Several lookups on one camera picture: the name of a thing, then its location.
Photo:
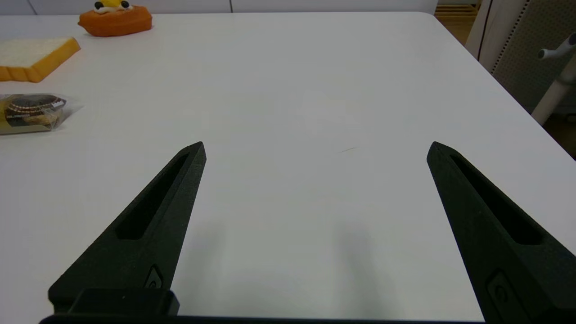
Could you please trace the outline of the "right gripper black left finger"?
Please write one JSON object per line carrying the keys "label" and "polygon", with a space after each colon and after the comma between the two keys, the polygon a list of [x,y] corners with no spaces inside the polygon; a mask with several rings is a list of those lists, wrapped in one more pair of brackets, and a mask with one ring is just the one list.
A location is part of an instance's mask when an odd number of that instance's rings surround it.
{"label": "right gripper black left finger", "polygon": [[91,288],[171,286],[206,160],[196,142],[160,170],[49,288],[55,312]]}

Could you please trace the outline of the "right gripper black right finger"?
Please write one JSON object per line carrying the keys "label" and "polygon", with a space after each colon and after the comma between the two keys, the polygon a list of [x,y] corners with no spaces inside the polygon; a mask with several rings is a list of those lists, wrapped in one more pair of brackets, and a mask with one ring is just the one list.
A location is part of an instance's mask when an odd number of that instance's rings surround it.
{"label": "right gripper black right finger", "polygon": [[427,163],[484,320],[573,324],[574,254],[457,150],[433,142]]}

